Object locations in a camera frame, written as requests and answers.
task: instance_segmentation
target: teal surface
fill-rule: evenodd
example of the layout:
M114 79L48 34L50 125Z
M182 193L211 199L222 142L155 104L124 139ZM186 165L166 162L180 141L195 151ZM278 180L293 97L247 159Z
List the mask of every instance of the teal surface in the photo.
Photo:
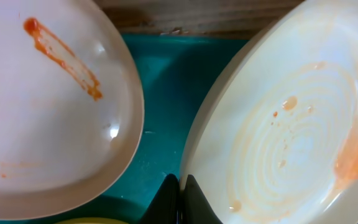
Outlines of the teal surface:
M246 43L152 35L125 35L124 40L137 65L145 98L144 132L134 160L109 190L90 203L52 217L9 223L54 223L80 217L134 223L164 177L179 174L198 108L216 77Z

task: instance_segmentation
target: plate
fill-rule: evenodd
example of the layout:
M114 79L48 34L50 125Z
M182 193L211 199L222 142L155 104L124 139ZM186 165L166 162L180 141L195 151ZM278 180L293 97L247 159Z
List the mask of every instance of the plate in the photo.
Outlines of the plate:
M0 1L0 219L77 207L136 152L143 92L92 2Z
M358 2L306 1L264 32L204 100L181 187L194 175L223 223L357 223Z

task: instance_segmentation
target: red sauce streak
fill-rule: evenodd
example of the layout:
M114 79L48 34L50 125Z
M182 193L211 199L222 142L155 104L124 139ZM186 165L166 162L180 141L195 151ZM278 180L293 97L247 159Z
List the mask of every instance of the red sauce streak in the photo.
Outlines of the red sauce streak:
M49 59L56 62L62 69L66 70L74 80L86 90L86 92L93 97L95 101L103 97L99 91L100 82L96 79L95 75L85 66L81 60L75 57L74 52L64 44L55 34L49 31L44 25L42 25L36 18L30 17L24 22L24 30L34 39L34 46L37 50L46 55ZM87 76L88 82L84 78L80 78L75 68L66 63L62 57L53 51L53 47L49 46L48 39L46 37L54 39L59 43L68 55L75 59L75 62L79 65L80 70Z

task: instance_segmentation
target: wooden surface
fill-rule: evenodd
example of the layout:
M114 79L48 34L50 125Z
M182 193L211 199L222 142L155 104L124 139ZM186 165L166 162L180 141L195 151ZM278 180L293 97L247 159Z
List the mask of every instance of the wooden surface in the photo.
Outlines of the wooden surface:
M94 0L122 33L250 39L303 0Z

